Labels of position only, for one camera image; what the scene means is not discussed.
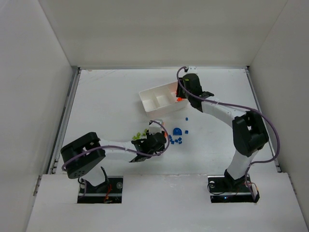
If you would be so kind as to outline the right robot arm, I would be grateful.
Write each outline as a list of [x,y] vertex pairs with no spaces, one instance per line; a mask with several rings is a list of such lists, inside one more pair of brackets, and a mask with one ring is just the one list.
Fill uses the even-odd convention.
[[214,94],[202,90],[199,77],[194,73],[179,78],[176,96],[188,99],[193,108],[230,126],[235,154],[225,176],[233,180],[244,178],[255,154],[269,141],[262,117],[253,110],[219,104]]

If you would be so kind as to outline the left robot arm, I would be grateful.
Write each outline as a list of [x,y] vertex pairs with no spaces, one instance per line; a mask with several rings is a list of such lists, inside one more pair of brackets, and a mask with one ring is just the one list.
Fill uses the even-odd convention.
[[170,144],[165,132],[146,134],[129,142],[102,140],[89,132],[61,148],[62,171],[69,179],[79,179],[94,169],[104,158],[129,163],[146,161],[162,155]]

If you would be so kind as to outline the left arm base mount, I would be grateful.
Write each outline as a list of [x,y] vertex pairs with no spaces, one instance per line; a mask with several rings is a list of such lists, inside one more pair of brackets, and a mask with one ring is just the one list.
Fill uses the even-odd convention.
[[123,182],[122,176],[108,176],[105,169],[100,167],[104,174],[104,181],[93,186],[89,181],[78,178],[79,204],[119,204],[122,203]]

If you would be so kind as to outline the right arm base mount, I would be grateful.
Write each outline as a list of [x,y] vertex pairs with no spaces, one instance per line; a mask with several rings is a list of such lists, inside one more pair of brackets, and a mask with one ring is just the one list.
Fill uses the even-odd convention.
[[247,176],[233,184],[224,175],[208,176],[207,189],[211,203],[257,203],[260,193],[257,185]]

